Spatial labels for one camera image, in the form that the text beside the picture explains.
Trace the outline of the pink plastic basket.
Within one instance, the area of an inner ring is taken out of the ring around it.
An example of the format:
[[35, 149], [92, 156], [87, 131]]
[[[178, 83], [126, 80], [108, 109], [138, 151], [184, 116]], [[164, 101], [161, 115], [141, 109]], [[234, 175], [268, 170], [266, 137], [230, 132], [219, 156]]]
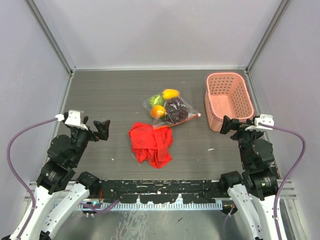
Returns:
[[206, 78], [205, 85], [205, 110], [212, 131], [221, 130], [224, 116], [240, 122], [253, 118], [255, 110], [245, 79], [240, 74], [215, 72]]

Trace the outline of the dark purple grapes toy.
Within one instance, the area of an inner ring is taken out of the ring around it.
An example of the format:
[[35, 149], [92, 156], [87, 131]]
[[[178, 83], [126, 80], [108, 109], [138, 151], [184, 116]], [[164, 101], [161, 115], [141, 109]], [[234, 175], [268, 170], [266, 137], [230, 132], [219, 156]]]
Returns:
[[171, 124], [178, 124], [189, 117], [188, 109], [184, 101], [180, 97], [167, 100], [165, 105], [164, 120]]

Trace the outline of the orange mango toy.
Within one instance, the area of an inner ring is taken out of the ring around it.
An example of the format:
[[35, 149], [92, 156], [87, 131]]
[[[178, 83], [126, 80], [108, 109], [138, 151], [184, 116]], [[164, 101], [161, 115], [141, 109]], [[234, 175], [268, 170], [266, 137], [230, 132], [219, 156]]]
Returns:
[[162, 105], [154, 105], [149, 114], [152, 118], [159, 119], [166, 114], [166, 109]]

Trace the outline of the green custard apple toy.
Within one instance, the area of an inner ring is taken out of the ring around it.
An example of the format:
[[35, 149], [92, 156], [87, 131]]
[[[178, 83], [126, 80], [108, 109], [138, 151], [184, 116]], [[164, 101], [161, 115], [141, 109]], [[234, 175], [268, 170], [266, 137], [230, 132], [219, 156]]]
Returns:
[[160, 95], [160, 94], [154, 95], [149, 99], [149, 105], [152, 108], [154, 106], [156, 106], [156, 105], [161, 105], [162, 106], [163, 102], [164, 102], [164, 99], [163, 99], [162, 95]]

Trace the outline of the clear zip bag orange zipper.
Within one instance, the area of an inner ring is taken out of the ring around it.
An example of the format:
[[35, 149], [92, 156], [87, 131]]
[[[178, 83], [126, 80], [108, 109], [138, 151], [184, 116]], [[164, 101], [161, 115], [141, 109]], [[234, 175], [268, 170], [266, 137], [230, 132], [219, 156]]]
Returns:
[[146, 99], [142, 105], [153, 119], [154, 130], [177, 126], [201, 116], [177, 89], [167, 88]]

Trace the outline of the yellow lemon toy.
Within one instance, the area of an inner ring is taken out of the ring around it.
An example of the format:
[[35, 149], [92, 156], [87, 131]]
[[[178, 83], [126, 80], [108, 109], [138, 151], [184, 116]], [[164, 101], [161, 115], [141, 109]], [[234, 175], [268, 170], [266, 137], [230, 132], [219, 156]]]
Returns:
[[162, 98], [164, 100], [170, 100], [172, 98], [177, 98], [180, 96], [180, 92], [177, 89], [165, 89], [162, 92]]

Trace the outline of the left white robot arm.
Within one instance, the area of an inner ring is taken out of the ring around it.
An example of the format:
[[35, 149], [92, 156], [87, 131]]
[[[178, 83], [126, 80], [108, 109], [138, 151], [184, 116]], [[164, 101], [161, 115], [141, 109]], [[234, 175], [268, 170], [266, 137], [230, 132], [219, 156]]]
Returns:
[[47, 150], [49, 160], [40, 170], [35, 190], [31, 190], [14, 169], [10, 153], [17, 136], [10, 140], [6, 153], [7, 162], [12, 173], [30, 194], [31, 203], [16, 230], [4, 239], [52, 240], [72, 211], [84, 199], [99, 195], [99, 178], [84, 171], [58, 206], [53, 206], [75, 175], [74, 169], [78, 166], [88, 143], [108, 140], [110, 123], [110, 120], [94, 121], [95, 131], [90, 130], [85, 124], [68, 124], [70, 135], [58, 135], [51, 141]]

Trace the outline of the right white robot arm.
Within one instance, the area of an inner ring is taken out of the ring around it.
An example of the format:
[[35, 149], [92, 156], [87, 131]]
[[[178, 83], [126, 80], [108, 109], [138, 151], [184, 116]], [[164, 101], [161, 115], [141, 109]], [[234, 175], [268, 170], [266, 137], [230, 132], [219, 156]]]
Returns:
[[271, 168], [275, 161], [273, 145], [262, 138], [273, 125], [273, 117], [267, 114], [246, 122], [224, 116], [220, 129], [223, 135], [235, 132], [230, 138], [238, 143], [243, 173], [223, 173], [219, 191], [233, 200], [251, 240], [287, 239], [277, 196], [278, 177]]

